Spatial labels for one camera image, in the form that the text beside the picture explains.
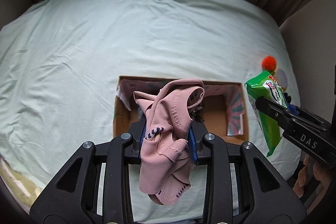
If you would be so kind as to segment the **person right hand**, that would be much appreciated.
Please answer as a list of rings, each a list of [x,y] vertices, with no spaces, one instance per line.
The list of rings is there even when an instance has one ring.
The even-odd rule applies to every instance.
[[[313,178],[320,184],[316,198],[323,198],[331,184],[333,173],[317,161],[311,163],[311,157],[306,155],[303,160],[303,169],[299,171],[298,179],[293,187],[295,194],[299,198],[303,196],[306,186]]]

